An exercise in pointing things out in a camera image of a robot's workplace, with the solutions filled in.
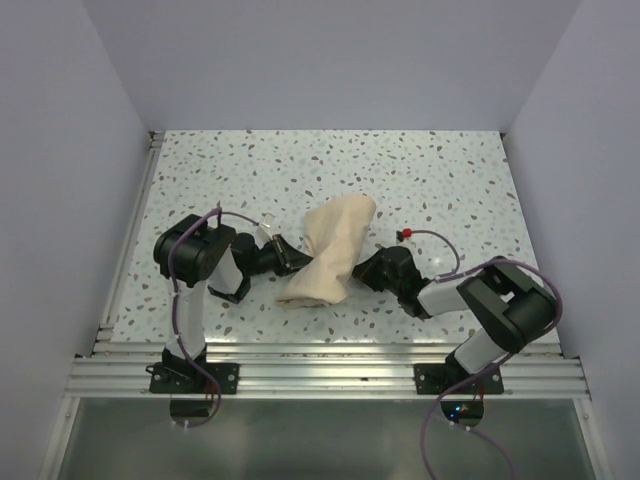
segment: table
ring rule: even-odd
[[[165,132],[119,301],[112,343],[163,343],[169,295],[153,261],[158,236],[187,214],[218,202],[259,219],[304,250],[307,210],[347,193],[377,205],[361,259],[395,244],[395,231],[429,228],[448,237],[468,268],[495,255],[535,265],[509,164],[498,132],[376,130],[231,130]],[[234,217],[224,222],[255,232]],[[450,270],[453,256],[438,239],[414,236],[424,276]],[[233,305],[207,295],[207,342],[241,344],[457,344],[479,328],[470,313],[419,320],[388,292],[351,280],[349,298],[331,307],[287,310],[274,302],[287,278],[252,278]],[[556,332],[537,340],[558,348]]]

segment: black mounting plate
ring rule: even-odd
[[[418,363],[414,365],[413,379],[416,383],[416,393],[418,395],[439,395],[451,386],[443,363]],[[485,395],[500,395],[504,393],[500,369],[496,370],[492,375],[480,379],[480,382],[484,386]],[[478,384],[472,383],[455,393],[473,395],[477,390]]]
[[[240,378],[240,365],[237,363],[205,363],[200,365],[220,384],[221,394],[235,395]],[[205,382],[202,376],[195,380],[167,369],[162,362],[147,367],[151,374],[150,393],[190,394],[205,393]]]

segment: beige cloth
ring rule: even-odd
[[[307,212],[305,243],[313,260],[276,298],[287,308],[340,303],[376,211],[364,195],[344,195]]]

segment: gray wall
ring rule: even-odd
[[[84,0],[149,128],[505,131],[579,0]]]
[[[566,298],[620,479],[638,478],[640,3],[584,0],[507,136],[542,267]]]
[[[0,8],[0,477],[35,478],[99,312],[146,132],[79,1]]]

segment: fabric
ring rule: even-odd
[[[305,243],[313,260],[276,298],[287,308],[332,305],[347,298],[346,284],[362,250],[376,203],[364,195],[344,195],[309,211]]]

